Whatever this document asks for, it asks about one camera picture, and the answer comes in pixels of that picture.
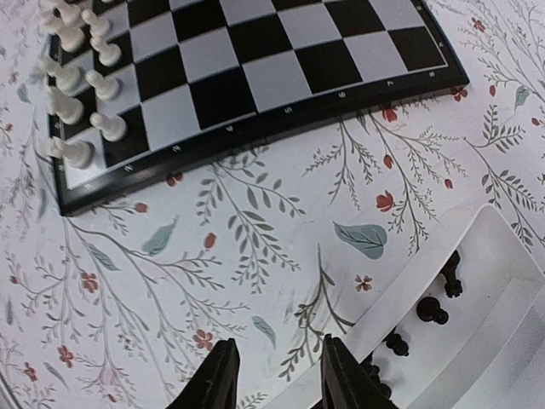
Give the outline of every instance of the black pawn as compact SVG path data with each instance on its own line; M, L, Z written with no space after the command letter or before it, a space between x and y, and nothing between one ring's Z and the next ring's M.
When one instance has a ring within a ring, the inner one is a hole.
M426 297L420 300L416 305L416 314L424 322L437 322L444 325L449 320L449 313L441 309L441 304L437 298Z
M387 348L390 348L397 356L409 356L409 345L399 334L395 333L395 328L388 334L384 341Z

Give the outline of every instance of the floral pattern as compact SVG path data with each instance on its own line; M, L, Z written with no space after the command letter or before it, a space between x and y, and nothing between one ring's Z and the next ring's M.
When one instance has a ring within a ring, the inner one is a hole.
M545 268L545 7L428 4L467 88L60 218L33 70L48 5L0 0L0 372L20 404L165 407L232 337L255 368L238 409L262 409L455 205L496 206Z

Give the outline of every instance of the red flower print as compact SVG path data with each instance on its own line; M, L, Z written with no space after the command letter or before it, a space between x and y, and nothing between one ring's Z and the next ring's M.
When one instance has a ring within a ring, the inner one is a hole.
M36 376L36 370L28 365L28 362L25 362L25 374L28 375L28 377L31 379L31 381L36 382L37 376Z
M466 89L451 89L450 93L454 95L456 102L460 102L462 98L468 96L468 91Z
M204 248L205 249L211 249L212 247L214 247L214 244L215 244L215 234L213 233L208 233L208 235L206 236L206 239L204 239Z
M384 166L386 166L389 169L392 169L393 160L392 160L392 157L390 155L385 155L382 162L384 162Z
M93 294L99 289L99 283L96 282L96 275L82 273L83 288Z
M203 330L197 330L197 334L193 335L193 341L197 343L197 348L206 348L209 352L212 350L214 344L212 341L212 333L204 332Z
M386 213L393 208L393 196L388 190L384 193L385 194L379 194L376 197L376 208L380 209L381 212Z
M74 359L74 354L68 350L65 345L61 345L60 348L57 348L60 354L60 360L66 363L66 366L72 368L72 360Z
M382 110L382 117L385 121L393 122L398 120L398 114L395 113L397 108L386 108Z
M485 32L485 26L483 26L483 23L481 22L481 20L477 20L473 17L471 21L473 22L473 28L475 30L479 30L480 32Z
M364 277L364 279L361 279L361 277L359 275L356 275L356 291L357 292L360 292L360 291L370 291L373 289L372 285L369 284L373 279L366 275Z
M147 210L149 209L149 206L145 203L137 203L135 204L135 211L137 213L147 213Z

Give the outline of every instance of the black square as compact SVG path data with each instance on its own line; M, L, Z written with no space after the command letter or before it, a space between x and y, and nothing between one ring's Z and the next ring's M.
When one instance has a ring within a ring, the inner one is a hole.
M127 135L118 142L102 140L106 166L111 167L149 151L146 126L140 106L119 115L127 124Z
M362 81L342 40L298 49L295 54L314 94Z
M326 3L339 32L343 37L369 32L382 32L384 25L369 0Z
M101 15L122 3L125 3L125 0L113 0L109 3L102 2L101 0L93 0L93 12L97 15Z
M127 65L133 63L133 48L130 43L130 34L125 32L119 37L115 37L113 40L107 41L109 44L116 44L121 49L121 60L115 66L103 66L99 61L99 53L93 50L93 64L95 70L100 74L106 76L112 72L125 68Z
M306 6L308 4L321 3L322 0L272 0L274 8L278 11Z
M227 25L220 2L204 1L172 12L178 42Z
M445 64L426 27L404 28L389 33L409 71Z
M187 82L180 48L175 45L135 64L142 101L170 91Z
M129 8L129 25L131 27L151 20L162 13L170 12L169 0L133 0L127 3L127 7Z
M291 49L277 14L229 27L229 35L241 64Z
M250 87L241 67L190 85L202 130L255 112Z
M96 97L94 88L87 88L81 94L75 95L74 98L83 103L83 118L74 125L61 125L64 128L65 141L68 141L73 136L89 128L91 126L89 117L91 116L91 113L96 112Z

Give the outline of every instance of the gray leaf branch print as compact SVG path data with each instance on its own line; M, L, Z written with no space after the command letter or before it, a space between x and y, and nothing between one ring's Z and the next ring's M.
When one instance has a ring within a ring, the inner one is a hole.
M282 180L264 170L260 155L266 150L267 147L261 147L212 165L213 177L201 181L203 190L198 194L197 202L197 216L203 218L201 225L211 223L213 210L221 203L225 202L233 209L227 227L238 244L240 256L231 280L240 285L250 282L252 294L262 293L271 265L277 264L292 272L300 269L284 251L275 235L275 227L267 222L260 210L278 209L292 219L306 215L299 206L299 198L282 194ZM241 187L246 204L236 200L240 194L227 188L227 181L234 181Z

